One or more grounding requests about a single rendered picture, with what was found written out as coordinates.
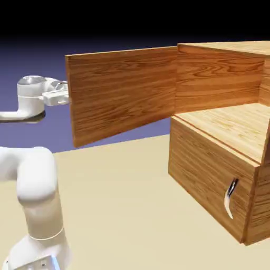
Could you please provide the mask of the light wooden cabinet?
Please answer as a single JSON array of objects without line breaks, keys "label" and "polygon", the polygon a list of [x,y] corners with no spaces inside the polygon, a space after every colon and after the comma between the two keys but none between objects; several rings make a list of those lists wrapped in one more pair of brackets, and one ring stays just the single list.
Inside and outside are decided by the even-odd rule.
[{"label": "light wooden cabinet", "polygon": [[181,43],[172,117],[259,166],[248,244],[270,238],[270,41]]}]

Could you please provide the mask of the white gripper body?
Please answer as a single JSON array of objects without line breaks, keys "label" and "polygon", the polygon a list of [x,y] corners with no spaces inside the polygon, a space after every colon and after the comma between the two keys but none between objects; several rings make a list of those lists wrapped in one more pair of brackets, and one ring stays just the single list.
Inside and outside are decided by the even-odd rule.
[{"label": "white gripper body", "polygon": [[65,105],[69,103],[69,93],[68,90],[44,92],[42,99],[47,106]]}]

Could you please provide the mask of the wide wooden cabinet door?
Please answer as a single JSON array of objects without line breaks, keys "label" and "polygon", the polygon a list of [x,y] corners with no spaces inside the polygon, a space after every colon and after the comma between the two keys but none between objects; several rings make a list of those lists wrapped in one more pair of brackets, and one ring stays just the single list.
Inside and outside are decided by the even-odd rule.
[{"label": "wide wooden cabinet door", "polygon": [[67,55],[74,146],[171,116],[176,58],[174,46]]}]

